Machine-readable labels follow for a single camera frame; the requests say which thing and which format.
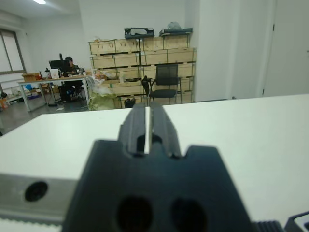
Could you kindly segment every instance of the chair backrest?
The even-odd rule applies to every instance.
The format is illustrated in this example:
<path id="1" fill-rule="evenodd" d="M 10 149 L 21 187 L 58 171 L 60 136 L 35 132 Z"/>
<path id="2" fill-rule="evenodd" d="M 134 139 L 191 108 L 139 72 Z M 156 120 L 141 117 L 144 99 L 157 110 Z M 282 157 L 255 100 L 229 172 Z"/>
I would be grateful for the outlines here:
<path id="1" fill-rule="evenodd" d="M 176 86 L 178 82 L 178 64 L 157 65 L 155 75 L 157 86 Z"/>
<path id="2" fill-rule="evenodd" d="M 144 87 L 144 90 L 146 92 L 146 96 L 149 95 L 150 89 L 149 89 L 149 83 L 148 83 L 148 78 L 147 76 L 144 77 L 144 79 L 142 79 L 141 84 Z"/>

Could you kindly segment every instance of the white wall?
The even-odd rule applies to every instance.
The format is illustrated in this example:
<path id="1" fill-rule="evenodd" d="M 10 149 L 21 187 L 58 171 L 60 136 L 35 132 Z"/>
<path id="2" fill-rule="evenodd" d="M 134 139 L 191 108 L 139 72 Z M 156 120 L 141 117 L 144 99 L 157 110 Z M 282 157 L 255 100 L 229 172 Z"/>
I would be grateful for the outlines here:
<path id="1" fill-rule="evenodd" d="M 232 0 L 200 1 L 195 101 L 226 97 L 235 11 Z"/>
<path id="2" fill-rule="evenodd" d="M 59 53 L 63 58 L 71 56 L 80 67 L 91 67 L 80 14 L 24 19 L 23 25 L 33 72 L 41 71 L 45 75 L 46 67 L 50 69 L 48 61 L 59 59 Z"/>
<path id="3" fill-rule="evenodd" d="M 200 0 L 195 101 L 262 94 L 273 0 Z"/>
<path id="4" fill-rule="evenodd" d="M 309 1 L 278 0 L 265 97 L 309 93 Z"/>
<path id="5" fill-rule="evenodd" d="M 185 0 L 79 0 L 86 41 L 122 39 L 124 28 L 154 28 L 177 21 L 184 27 Z"/>
<path id="6" fill-rule="evenodd" d="M 240 0 L 234 68 L 226 98 L 255 98 L 262 95 L 259 83 L 267 67 L 269 34 L 272 33 L 272 0 Z"/>
<path id="7" fill-rule="evenodd" d="M 190 47 L 198 46 L 199 37 L 199 15 L 200 15 L 200 0 L 185 1 L 185 28 L 193 28 L 193 33 L 190 37 Z"/>
<path id="8" fill-rule="evenodd" d="M 26 71 L 31 71 L 32 63 L 29 55 L 28 39 L 22 26 L 22 18 L 4 11 L 0 11 L 0 28 L 16 32 Z M 0 82 L 2 83 L 2 88 L 6 93 L 11 93 L 11 88 L 17 87 L 17 82 L 22 80 L 23 77 L 21 76 L 21 73 L 0 75 Z"/>

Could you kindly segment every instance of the office chair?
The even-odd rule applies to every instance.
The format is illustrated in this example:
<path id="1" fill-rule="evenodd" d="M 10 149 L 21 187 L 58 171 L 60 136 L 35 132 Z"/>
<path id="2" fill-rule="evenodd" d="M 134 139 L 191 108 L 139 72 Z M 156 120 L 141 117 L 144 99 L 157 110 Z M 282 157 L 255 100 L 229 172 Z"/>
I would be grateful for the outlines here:
<path id="1" fill-rule="evenodd" d="M 181 80 L 178 77 L 178 64 L 166 64 L 166 65 L 157 65 L 156 67 L 156 74 L 155 74 L 155 80 L 151 83 L 150 79 L 145 78 L 142 80 L 142 85 L 145 89 L 146 95 L 148 96 L 147 92 L 149 92 L 149 89 L 147 90 L 146 80 L 150 83 L 150 92 L 149 92 L 149 100 L 150 98 L 153 98 L 155 101 L 155 98 L 175 98 L 175 103 L 177 100 L 177 90 L 178 90 L 178 84 L 180 84 L 180 95 L 181 95 L 181 103 L 182 103 L 182 85 Z M 158 89 L 153 91 L 152 87 L 154 83 L 157 86 L 176 86 L 176 89 Z"/>

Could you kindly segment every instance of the desk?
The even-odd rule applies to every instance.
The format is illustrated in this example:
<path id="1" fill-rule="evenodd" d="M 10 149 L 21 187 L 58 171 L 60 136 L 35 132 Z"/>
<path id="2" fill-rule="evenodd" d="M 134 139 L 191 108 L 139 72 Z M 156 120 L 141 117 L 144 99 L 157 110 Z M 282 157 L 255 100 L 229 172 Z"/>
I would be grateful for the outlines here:
<path id="1" fill-rule="evenodd" d="M 182 153 L 191 145 L 217 147 L 250 218 L 276 219 L 284 226 L 309 206 L 308 102 L 309 95 L 295 95 L 164 108 Z M 129 112 L 41 115 L 0 138 L 0 173 L 78 179 L 93 142 L 116 140 Z M 146 113 L 149 123 L 149 108 Z M 29 131 L 32 136 L 25 136 Z M 0 231 L 60 231 L 36 227 L 0 220 Z"/>
<path id="2" fill-rule="evenodd" d="M 89 104 L 89 95 L 88 95 L 86 76 L 84 76 L 84 75 L 73 76 L 73 77 L 62 77 L 62 78 L 58 78 L 58 79 L 43 79 L 43 80 L 37 80 L 37 81 L 19 82 L 18 84 L 19 84 L 19 87 L 20 87 L 20 91 L 23 95 L 23 99 L 24 99 L 26 109 L 27 109 L 28 112 L 35 110 L 35 109 L 30 109 L 30 106 L 28 104 L 28 99 L 26 97 L 25 90 L 24 90 L 23 86 L 29 85 L 29 84 L 30 85 L 31 84 L 38 84 L 40 91 L 41 91 L 41 94 L 42 94 L 42 97 L 44 98 L 44 101 L 47 103 L 47 100 L 46 100 L 46 97 L 45 97 L 45 94 L 44 94 L 44 91 L 43 91 L 43 88 L 42 88 L 42 84 L 52 83 L 52 82 L 55 82 L 55 81 L 63 81 L 63 82 L 66 82 L 66 81 L 82 81 L 83 86 L 84 86 L 84 90 L 85 90 L 87 105 Z M 54 101 L 56 101 L 51 87 L 50 87 L 50 91 L 51 91 L 51 94 L 53 95 Z"/>

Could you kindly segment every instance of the wooden crate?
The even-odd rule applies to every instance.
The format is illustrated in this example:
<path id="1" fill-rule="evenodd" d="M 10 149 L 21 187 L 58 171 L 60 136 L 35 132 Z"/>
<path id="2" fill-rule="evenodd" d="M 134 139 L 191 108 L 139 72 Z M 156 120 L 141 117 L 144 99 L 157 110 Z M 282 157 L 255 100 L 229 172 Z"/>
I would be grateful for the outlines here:
<path id="1" fill-rule="evenodd" d="M 115 40 L 107 41 L 107 42 L 89 42 L 90 46 L 90 54 L 92 55 L 100 55 L 106 53 L 115 53 Z"/>
<path id="2" fill-rule="evenodd" d="M 182 94 L 183 104 L 192 102 L 192 92 L 185 92 Z M 160 103 L 161 105 L 174 105 L 175 98 L 155 98 L 155 102 Z M 176 104 L 181 104 L 180 93 L 177 94 Z"/>
<path id="3" fill-rule="evenodd" d="M 163 49 L 163 37 L 144 38 L 140 44 L 142 51 Z"/>
<path id="4" fill-rule="evenodd" d="M 90 54 L 100 55 L 119 52 L 137 52 L 139 50 L 138 42 L 135 39 L 131 40 L 110 40 L 89 42 Z"/>
<path id="5" fill-rule="evenodd" d="M 141 64 L 166 64 L 168 55 L 166 50 L 144 51 L 141 52 Z"/>
<path id="6" fill-rule="evenodd" d="M 112 75 L 112 77 L 117 77 L 117 69 L 97 69 L 96 74 L 102 74 L 102 72 L 106 72 Z"/>
<path id="7" fill-rule="evenodd" d="M 143 78 L 141 70 L 138 67 L 132 68 L 118 68 L 117 76 L 123 74 L 125 79 Z"/>
<path id="8" fill-rule="evenodd" d="M 192 78 L 182 78 L 182 92 L 192 90 Z M 158 89 L 176 89 L 176 86 L 157 86 L 156 84 L 153 85 L 153 91 Z"/>
<path id="9" fill-rule="evenodd" d="M 34 72 L 34 73 L 24 73 L 22 74 L 25 82 L 30 82 L 30 81 L 37 81 L 40 80 L 41 76 L 39 72 Z"/>
<path id="10" fill-rule="evenodd" d="M 142 78 L 141 70 L 138 67 L 132 68 L 113 68 L 113 69 L 97 69 L 96 73 L 100 74 L 101 72 L 110 73 L 112 76 L 119 77 L 122 72 L 125 79 L 132 78 Z"/>
<path id="11" fill-rule="evenodd" d="M 138 42 L 132 40 L 115 40 L 116 52 L 137 52 L 139 51 Z"/>
<path id="12" fill-rule="evenodd" d="M 178 64 L 178 77 L 188 77 L 188 76 L 193 76 L 192 75 L 193 71 L 193 64 Z"/>
<path id="13" fill-rule="evenodd" d="M 189 47 L 188 35 L 164 36 L 163 49 L 178 49 Z"/>
<path id="14" fill-rule="evenodd" d="M 167 50 L 169 63 L 190 62 L 193 61 L 194 49 L 181 48 Z"/>
<path id="15" fill-rule="evenodd" d="M 113 56 L 115 59 L 115 66 L 133 66 L 139 64 L 139 56 L 138 53 L 133 54 L 119 54 Z"/>
<path id="16" fill-rule="evenodd" d="M 91 57 L 91 64 L 93 69 L 114 68 L 115 60 L 112 55 Z"/>
<path id="17" fill-rule="evenodd" d="M 108 87 L 112 93 L 117 96 L 121 95 L 134 95 L 142 93 L 141 81 L 136 82 L 127 82 L 127 83 L 118 83 L 118 84 L 102 84 L 105 87 Z"/>
<path id="18" fill-rule="evenodd" d="M 193 76 L 193 69 L 195 65 L 193 63 L 189 64 L 178 64 L 178 77 L 188 77 Z M 143 67 L 143 76 L 155 79 L 156 66 L 146 66 Z"/>

